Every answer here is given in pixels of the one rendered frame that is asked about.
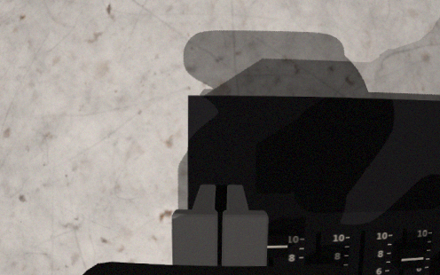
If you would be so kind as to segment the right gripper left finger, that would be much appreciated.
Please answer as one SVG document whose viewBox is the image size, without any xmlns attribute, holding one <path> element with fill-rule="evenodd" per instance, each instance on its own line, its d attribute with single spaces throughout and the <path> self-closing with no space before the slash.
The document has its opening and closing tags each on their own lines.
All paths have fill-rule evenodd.
<svg viewBox="0 0 440 275">
<path fill-rule="evenodd" d="M 221 185 L 201 185 L 192 209 L 172 215 L 172 265 L 220 264 Z"/>
</svg>

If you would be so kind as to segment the black lighting desk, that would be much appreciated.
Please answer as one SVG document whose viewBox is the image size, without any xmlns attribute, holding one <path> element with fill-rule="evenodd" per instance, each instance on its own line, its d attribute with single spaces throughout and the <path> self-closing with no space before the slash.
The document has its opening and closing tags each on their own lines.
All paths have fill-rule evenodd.
<svg viewBox="0 0 440 275">
<path fill-rule="evenodd" d="M 440 275 L 440 101 L 188 96 L 188 209 L 201 185 L 267 213 L 267 266 Z"/>
</svg>

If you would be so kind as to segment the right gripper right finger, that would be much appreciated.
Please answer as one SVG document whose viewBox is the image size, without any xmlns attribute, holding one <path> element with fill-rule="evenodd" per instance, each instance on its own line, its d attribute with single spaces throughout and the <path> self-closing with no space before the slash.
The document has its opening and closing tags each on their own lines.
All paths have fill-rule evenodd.
<svg viewBox="0 0 440 275">
<path fill-rule="evenodd" d="M 269 217 L 248 210 L 242 185 L 222 185 L 220 264 L 266 266 Z"/>
</svg>

